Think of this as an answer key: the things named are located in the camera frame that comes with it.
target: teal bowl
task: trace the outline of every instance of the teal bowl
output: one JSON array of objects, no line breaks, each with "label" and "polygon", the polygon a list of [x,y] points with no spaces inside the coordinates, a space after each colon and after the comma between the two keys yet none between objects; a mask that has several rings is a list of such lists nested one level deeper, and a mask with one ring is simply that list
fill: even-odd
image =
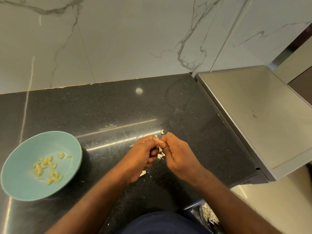
[{"label": "teal bowl", "polygon": [[[59,152],[65,155],[62,159]],[[51,162],[57,163],[57,167],[52,169],[47,165],[40,175],[43,179],[39,180],[33,165],[48,156],[53,157]],[[41,133],[21,143],[10,154],[1,171],[1,185],[5,193],[16,200],[39,200],[63,188],[76,175],[81,161],[82,149],[74,136],[63,131]],[[57,171],[63,178],[47,185],[49,171]]]}]

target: navy blue shirt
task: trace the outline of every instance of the navy blue shirt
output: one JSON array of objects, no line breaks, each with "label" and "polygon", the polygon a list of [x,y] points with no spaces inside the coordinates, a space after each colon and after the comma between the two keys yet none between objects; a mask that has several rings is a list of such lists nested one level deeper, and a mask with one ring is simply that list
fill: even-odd
[{"label": "navy blue shirt", "polygon": [[186,219],[174,212],[154,212],[145,214],[129,223],[120,234],[178,233],[212,234],[200,222]]}]

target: hand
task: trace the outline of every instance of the hand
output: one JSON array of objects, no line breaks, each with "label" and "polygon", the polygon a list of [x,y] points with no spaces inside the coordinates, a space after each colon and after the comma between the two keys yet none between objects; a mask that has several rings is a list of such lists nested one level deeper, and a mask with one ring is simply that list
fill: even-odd
[{"label": "hand", "polygon": [[143,169],[150,168],[157,160],[158,142],[159,139],[153,135],[139,139],[117,164],[116,169],[119,169],[130,183],[137,181]]},{"label": "hand", "polygon": [[166,155],[168,168],[180,179],[194,185],[205,168],[199,163],[189,145],[172,133],[164,135],[159,145]]}]

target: person's right arm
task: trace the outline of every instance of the person's right arm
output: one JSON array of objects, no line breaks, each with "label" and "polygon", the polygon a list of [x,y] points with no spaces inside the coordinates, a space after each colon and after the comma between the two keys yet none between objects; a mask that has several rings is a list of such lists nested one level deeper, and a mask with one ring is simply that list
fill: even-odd
[{"label": "person's right arm", "polygon": [[167,133],[159,145],[168,168],[201,193],[226,233],[281,233],[206,170],[186,142]]}]

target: black countertop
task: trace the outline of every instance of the black countertop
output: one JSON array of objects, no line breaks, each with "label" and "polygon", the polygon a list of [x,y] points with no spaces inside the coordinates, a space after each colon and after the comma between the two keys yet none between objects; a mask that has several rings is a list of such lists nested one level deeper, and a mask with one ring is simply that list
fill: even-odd
[{"label": "black countertop", "polygon": [[[2,164],[19,143],[25,98],[25,92],[0,95]],[[9,233],[45,232],[122,159],[137,136],[160,137],[162,129],[186,141],[200,163],[229,188],[255,175],[251,162],[189,74],[31,91],[21,140],[51,130],[71,133],[80,141],[83,161],[66,187],[43,200],[8,201],[2,191],[1,218],[8,217],[6,229],[10,227]],[[115,232],[147,212],[177,211],[200,200],[192,187],[170,172],[166,160],[158,160],[127,187],[100,233]]]}]

